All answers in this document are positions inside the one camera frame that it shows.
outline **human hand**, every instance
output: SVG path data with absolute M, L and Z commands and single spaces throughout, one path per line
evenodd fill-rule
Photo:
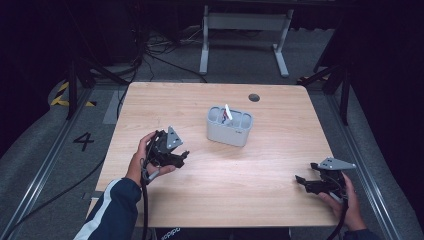
M 357 231 L 357 230 L 366 229 L 367 227 L 361 216 L 358 197 L 356 195 L 355 188 L 353 187 L 352 181 L 344 173 L 343 173 L 343 177 L 346 182 L 346 193 L 349 198 L 349 202 L 348 202 L 349 208 L 346 212 L 344 223 L 346 227 L 349 229 L 349 231 Z M 342 209 L 343 209 L 342 204 L 337 202 L 334 198 L 332 198 L 327 193 L 321 192 L 318 194 L 318 196 L 333 209 L 334 215 L 337 218 L 340 218 L 340 216 L 342 215 Z
M 134 153 L 131 159 L 130 165 L 128 166 L 127 174 L 125 175 L 126 178 L 133 180 L 139 187 L 141 187 L 141 183 L 140 183 L 141 169 L 143 166 L 143 162 L 146 159 L 146 146 L 154 136 L 155 136 L 155 132 L 152 132 L 147 134 L 140 140 L 140 143 L 138 144 L 137 152 Z M 159 174 L 157 176 L 161 176 L 161 175 L 174 171 L 175 166 L 169 165 L 169 166 L 163 166 L 159 168 L 149 163 L 147 164 L 146 169 L 150 175 L 153 174 L 154 172 L 159 171 Z

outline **hole in table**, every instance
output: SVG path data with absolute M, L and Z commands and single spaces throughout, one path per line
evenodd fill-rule
M 258 94 L 252 93 L 249 95 L 249 100 L 252 102 L 259 102 L 260 99 Z

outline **wooden table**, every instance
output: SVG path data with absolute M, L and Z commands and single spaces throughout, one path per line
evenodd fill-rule
M 249 100 L 258 94 L 259 102 Z M 206 137 L 211 106 L 250 112 L 244 147 Z M 151 227 L 328 226 L 337 220 L 294 175 L 332 156 L 305 88 L 284 85 L 132 83 L 96 187 L 125 175 L 140 138 L 172 125 L 189 150 L 185 165 L 148 188 Z M 143 202 L 137 226 L 142 226 Z

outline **jacket sleeve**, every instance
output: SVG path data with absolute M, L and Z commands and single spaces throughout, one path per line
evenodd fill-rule
M 74 239 L 131 239 L 141 190 L 128 178 L 109 183 Z
M 380 238 L 368 229 L 347 231 L 343 240 L 380 240 Z

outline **black curtain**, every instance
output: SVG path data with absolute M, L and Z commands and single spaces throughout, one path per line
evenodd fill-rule
M 351 66 L 375 139 L 424 229 L 424 15 L 411 2 L 364 6 L 344 17 L 320 64 Z
M 0 157 L 49 110 L 48 94 L 63 80 L 67 56 L 33 1 L 0 3 Z

